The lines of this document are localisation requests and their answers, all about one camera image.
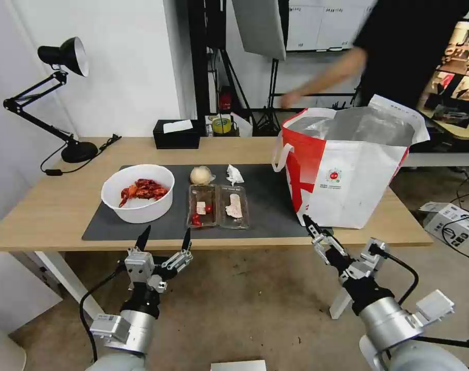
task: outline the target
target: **lamp base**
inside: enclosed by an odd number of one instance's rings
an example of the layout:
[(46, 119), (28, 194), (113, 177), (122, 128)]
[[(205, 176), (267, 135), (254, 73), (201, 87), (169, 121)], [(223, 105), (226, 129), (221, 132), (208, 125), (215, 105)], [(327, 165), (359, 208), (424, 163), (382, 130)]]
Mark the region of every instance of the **lamp base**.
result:
[(61, 158), (64, 162), (76, 163), (93, 159), (99, 150), (96, 145), (90, 142), (70, 142), (61, 151)]

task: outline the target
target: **black shirt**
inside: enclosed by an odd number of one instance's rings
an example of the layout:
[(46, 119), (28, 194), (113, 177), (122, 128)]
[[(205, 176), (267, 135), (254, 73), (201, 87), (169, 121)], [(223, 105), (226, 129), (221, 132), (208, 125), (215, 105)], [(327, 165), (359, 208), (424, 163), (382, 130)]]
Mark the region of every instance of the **black shirt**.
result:
[(415, 108), (469, 0), (378, 0), (354, 45), (367, 53), (360, 105), (374, 94)]

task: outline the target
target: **shopping bag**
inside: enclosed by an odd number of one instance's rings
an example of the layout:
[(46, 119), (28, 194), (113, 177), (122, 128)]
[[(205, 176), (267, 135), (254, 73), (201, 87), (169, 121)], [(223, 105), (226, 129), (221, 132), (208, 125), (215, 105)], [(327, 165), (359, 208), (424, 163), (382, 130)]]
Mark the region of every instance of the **shopping bag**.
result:
[(375, 95), (368, 107), (307, 108), (287, 120), (272, 166), (286, 167), (301, 225), (307, 214), (321, 226), (363, 228), (409, 146), (429, 139), (418, 112)]

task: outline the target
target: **black lamp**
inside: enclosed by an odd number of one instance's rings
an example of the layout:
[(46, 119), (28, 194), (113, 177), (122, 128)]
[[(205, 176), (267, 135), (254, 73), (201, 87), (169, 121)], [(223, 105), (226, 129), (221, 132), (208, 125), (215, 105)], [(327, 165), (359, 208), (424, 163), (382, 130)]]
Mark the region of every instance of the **black lamp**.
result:
[[(38, 127), (50, 132), (52, 135), (64, 140), (66, 142), (66, 148), (61, 152), (61, 158), (63, 161), (75, 163), (93, 159), (98, 153), (98, 149), (95, 144), (90, 142), (79, 142), (73, 138), (72, 133), (46, 124), (23, 110), (25, 106), (28, 106), (30, 103), (66, 84), (66, 76), (68, 72), (61, 69), (62, 65), (80, 76), (87, 77), (89, 75), (89, 63), (83, 44), (78, 37), (73, 37), (63, 42), (60, 47), (41, 46), (37, 50), (37, 54), (42, 62), (49, 64), (53, 68), (54, 73), (45, 80), (35, 84), (13, 98), (6, 99), (3, 102), (4, 107), (13, 113), (16, 113), (18, 116), (29, 120)], [(56, 85), (53, 85), (42, 93), (28, 94), (53, 79), (58, 81)]]

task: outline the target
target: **white bowl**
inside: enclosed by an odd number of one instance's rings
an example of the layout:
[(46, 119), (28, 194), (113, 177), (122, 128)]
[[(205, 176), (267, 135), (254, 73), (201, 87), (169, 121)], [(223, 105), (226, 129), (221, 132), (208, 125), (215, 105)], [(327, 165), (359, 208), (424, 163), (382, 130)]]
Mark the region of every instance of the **white bowl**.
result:
[[(169, 188), (169, 191), (160, 200), (152, 199), (129, 199), (122, 207), (121, 191), (135, 183), (140, 178), (152, 179), (153, 181)], [(116, 214), (128, 223), (147, 223), (160, 218), (171, 207), (173, 203), (174, 176), (164, 166), (159, 165), (135, 165), (124, 168), (113, 174), (106, 180), (100, 192), (102, 202), (113, 209)]]

